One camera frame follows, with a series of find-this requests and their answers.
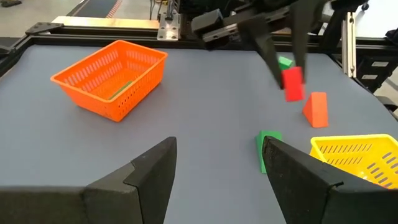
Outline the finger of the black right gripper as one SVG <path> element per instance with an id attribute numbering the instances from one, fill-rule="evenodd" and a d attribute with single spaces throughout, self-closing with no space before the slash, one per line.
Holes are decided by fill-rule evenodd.
<path id="1" fill-rule="evenodd" d="M 303 82 L 306 79 L 308 33 L 313 29 L 313 23 L 321 17 L 324 5 L 324 0 L 297 0 L 290 8 L 292 52 L 295 65 L 302 70 Z"/>
<path id="2" fill-rule="evenodd" d="M 283 89 L 282 70 L 265 16 L 256 15 L 238 23 L 238 30 L 241 37 L 249 42 L 265 61 L 279 88 Z"/>

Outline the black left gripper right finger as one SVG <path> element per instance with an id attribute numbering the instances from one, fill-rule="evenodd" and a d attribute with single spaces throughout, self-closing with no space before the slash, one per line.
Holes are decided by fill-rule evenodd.
<path id="1" fill-rule="evenodd" d="M 398 224 L 398 189 L 387 189 L 267 136 L 262 156 L 287 224 Z"/>

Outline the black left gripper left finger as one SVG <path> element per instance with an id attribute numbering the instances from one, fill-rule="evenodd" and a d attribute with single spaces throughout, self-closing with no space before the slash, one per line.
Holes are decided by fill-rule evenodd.
<path id="1" fill-rule="evenodd" d="M 0 224 L 163 224 L 176 165 L 170 136 L 84 187 L 2 186 Z"/>

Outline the small green cube block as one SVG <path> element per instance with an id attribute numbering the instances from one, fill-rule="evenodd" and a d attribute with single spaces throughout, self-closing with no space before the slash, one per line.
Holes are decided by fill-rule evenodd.
<path id="1" fill-rule="evenodd" d="M 294 66 L 293 60 L 283 57 L 283 56 L 279 56 L 278 63 L 279 63 L 279 67 L 281 70 L 290 69 L 291 67 Z"/>

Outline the red rectangular block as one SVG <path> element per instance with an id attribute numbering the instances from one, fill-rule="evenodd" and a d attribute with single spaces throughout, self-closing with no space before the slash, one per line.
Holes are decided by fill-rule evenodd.
<path id="1" fill-rule="evenodd" d="M 300 101 L 304 99 L 304 82 L 302 69 L 292 67 L 282 71 L 285 100 L 287 102 Z"/>

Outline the green wedge block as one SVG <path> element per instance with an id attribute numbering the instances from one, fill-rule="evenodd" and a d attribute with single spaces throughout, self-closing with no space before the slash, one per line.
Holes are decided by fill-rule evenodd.
<path id="1" fill-rule="evenodd" d="M 267 174 L 265 163 L 262 156 L 262 145 L 266 136 L 272 136 L 276 139 L 282 140 L 282 133 L 278 131 L 261 130 L 256 136 L 257 154 L 259 157 L 260 171 L 262 174 Z"/>

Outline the orange triangular prism block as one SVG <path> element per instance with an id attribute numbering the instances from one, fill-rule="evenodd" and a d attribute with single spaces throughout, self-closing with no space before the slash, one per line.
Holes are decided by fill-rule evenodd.
<path id="1" fill-rule="evenodd" d="M 313 128 L 328 127 L 327 94 L 312 92 L 303 108 L 303 115 Z"/>

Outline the long green block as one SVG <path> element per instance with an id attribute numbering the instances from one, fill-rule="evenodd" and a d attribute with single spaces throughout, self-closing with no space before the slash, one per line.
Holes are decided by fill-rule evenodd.
<path id="1" fill-rule="evenodd" d="M 126 82 L 120 89 L 118 89 L 115 93 L 113 93 L 113 94 L 108 98 L 108 100 L 112 100 L 115 96 L 117 96 L 120 92 L 122 92 L 125 88 L 127 88 L 131 83 L 132 83 L 132 81 Z"/>

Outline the yellow plastic basket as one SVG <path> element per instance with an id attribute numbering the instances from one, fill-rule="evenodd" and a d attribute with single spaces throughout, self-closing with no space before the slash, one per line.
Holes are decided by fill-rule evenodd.
<path id="1" fill-rule="evenodd" d="M 311 138 L 310 155 L 387 189 L 398 189 L 398 141 L 388 134 Z"/>

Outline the orange plastic basket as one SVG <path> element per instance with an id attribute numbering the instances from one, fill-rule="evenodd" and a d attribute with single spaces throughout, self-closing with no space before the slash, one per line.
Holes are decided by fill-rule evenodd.
<path id="1" fill-rule="evenodd" d="M 116 40 L 50 79 L 74 104 L 120 122 L 162 81 L 168 54 Z M 132 83 L 108 98 L 126 82 Z"/>

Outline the wooden side board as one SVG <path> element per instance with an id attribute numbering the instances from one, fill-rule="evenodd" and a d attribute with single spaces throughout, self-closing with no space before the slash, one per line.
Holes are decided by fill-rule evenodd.
<path id="1" fill-rule="evenodd" d="M 159 28 L 158 21 L 143 20 L 143 19 L 58 16 L 52 22 L 61 23 L 64 24 L 65 26 L 80 26 L 80 27 L 117 27 L 117 28 L 132 28 L 132 29 Z"/>

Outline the black mat with striped edges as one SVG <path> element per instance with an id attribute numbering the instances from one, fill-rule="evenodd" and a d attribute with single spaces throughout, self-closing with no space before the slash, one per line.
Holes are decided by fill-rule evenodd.
<path id="1" fill-rule="evenodd" d="M 105 18 L 118 0 L 82 0 L 67 16 Z"/>

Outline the silver metal bracket plate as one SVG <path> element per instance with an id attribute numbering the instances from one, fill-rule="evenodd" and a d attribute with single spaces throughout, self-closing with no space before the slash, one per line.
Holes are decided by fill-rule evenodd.
<path id="1" fill-rule="evenodd" d="M 167 13 L 159 16 L 159 29 L 157 40 L 164 42 L 176 42 L 180 37 L 180 14 L 173 12 L 170 17 Z"/>

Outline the silver aluminium post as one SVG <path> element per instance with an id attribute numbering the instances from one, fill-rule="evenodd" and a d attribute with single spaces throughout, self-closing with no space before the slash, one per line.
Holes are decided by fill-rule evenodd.
<path id="1" fill-rule="evenodd" d="M 353 12 L 348 12 L 341 26 L 341 59 L 343 72 L 356 78 L 356 24 Z"/>

